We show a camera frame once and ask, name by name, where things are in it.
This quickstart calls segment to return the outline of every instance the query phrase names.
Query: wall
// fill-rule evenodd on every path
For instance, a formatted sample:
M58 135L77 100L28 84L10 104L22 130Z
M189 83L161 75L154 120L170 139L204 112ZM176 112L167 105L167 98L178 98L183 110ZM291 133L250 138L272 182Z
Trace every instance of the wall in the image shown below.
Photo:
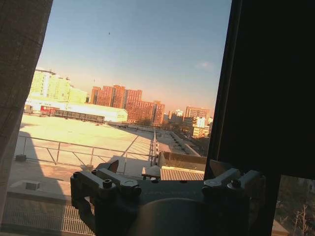
M16 127L21 123L51 6L52 0L0 1L0 222Z

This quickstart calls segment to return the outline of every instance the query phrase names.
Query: building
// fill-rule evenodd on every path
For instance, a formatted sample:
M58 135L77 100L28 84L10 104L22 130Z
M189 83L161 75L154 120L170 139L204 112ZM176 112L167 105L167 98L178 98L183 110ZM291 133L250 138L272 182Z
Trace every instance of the building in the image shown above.
M112 107L123 108L125 97L125 87L120 85L114 85L112 94Z
M31 83L30 95L47 97L49 79L55 75L52 71L36 69Z
M160 101L153 102L152 125L161 125L163 123L165 105Z
M88 93L78 88L70 87L68 102L85 103Z
M193 126L191 129L191 136L193 138L207 137L210 133L209 129L210 127L207 125L204 127Z
M196 126L198 128L204 128L205 127L205 123L206 123L206 119L204 117L197 117L197 124Z
M128 113L125 109L105 107L94 104L71 104L68 103L66 111L77 112L88 115L103 116L105 121L123 122L127 121Z
M210 110L206 108L199 107L186 107L185 117L204 117L208 121L210 117Z
M169 121L172 123L180 124L183 122L183 117L179 117L175 113L173 113L172 118Z
M123 108L126 108L127 103L142 100L142 90L126 89L124 93Z
M161 125L164 120L165 105L159 101L142 101L142 90L126 89L124 86L93 87L90 103L100 106L124 108L128 121L139 122L150 119L153 125Z
M54 98L60 102L67 102L70 93L70 80L60 76L53 76L49 80L47 97Z
M128 121L138 122L145 119L152 119L153 102L134 101L126 104Z
M164 121L168 121L168 114L167 113L164 113L163 122Z
M168 111L168 119L172 119L172 114L173 114L172 111Z
M177 109L177 110L175 111L175 115L178 116L178 117L182 117L182 116L183 116L183 111Z
M100 87L93 87L90 103L110 107L112 104L113 90L114 88L110 86L103 86L103 89Z
M187 127L193 127L197 124L197 119L195 117L184 117L183 125Z
M70 90L72 90L71 100L82 103L86 101L87 93L77 88L73 89L68 78L64 79L52 71L37 68L34 72L29 96L68 102Z

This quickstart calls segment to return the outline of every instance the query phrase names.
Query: screw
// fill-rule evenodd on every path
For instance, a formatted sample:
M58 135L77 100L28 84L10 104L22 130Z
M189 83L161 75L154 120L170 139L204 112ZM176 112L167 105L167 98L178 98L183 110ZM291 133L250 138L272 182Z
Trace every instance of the screw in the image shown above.
M240 188L241 182L238 179L232 179L231 184L234 188Z
M77 178L77 177L78 177L78 174L79 174L79 172L74 172L74 173L73 173L73 177L74 177L74 178Z
M110 188L112 186L113 181L111 179L106 179L103 181L104 188Z

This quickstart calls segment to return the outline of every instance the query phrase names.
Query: low building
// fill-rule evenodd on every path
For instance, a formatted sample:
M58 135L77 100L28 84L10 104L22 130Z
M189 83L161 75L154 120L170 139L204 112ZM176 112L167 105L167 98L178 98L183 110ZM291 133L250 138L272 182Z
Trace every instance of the low building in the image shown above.
M191 136L193 138L207 137L210 133L209 129L210 127L207 125L204 127L193 126L191 129Z
M28 97L25 105L31 106L33 113L52 116L52 110L63 110L87 115L105 117L105 121L123 122L127 121L128 113L125 109L105 107L94 104L80 104L69 102L58 102L48 98Z
M71 104L68 103L66 111L105 117L105 121L127 121L128 113L125 109L105 107L94 104Z

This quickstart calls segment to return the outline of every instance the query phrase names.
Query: sky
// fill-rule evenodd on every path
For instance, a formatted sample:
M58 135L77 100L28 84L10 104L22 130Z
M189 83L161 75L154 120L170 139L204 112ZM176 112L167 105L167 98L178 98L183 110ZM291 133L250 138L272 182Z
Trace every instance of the sky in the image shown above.
M37 66L91 94L143 90L165 112L213 112L231 0L54 0Z

